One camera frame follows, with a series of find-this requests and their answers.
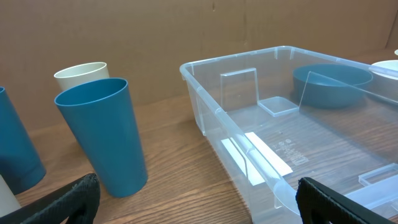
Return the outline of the blue bowl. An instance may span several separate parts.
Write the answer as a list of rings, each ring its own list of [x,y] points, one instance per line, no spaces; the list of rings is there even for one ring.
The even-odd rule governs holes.
[[[374,77],[367,70],[337,64],[312,64],[293,70],[293,96],[300,104],[321,109],[359,102]]]

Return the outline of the cream tall cup front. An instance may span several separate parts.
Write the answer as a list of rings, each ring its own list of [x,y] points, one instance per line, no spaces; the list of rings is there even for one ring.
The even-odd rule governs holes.
[[[6,216],[20,209],[21,205],[6,184],[2,176],[0,176],[0,217]]]

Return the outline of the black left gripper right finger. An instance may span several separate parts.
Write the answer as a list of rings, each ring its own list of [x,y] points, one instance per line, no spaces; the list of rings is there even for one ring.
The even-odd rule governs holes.
[[[394,224],[310,177],[298,181],[295,199],[303,224]]]

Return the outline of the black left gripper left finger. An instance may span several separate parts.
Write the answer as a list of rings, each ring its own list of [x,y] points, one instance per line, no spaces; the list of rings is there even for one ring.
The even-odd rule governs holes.
[[[89,173],[1,217],[1,223],[93,224],[100,205],[98,176]]]

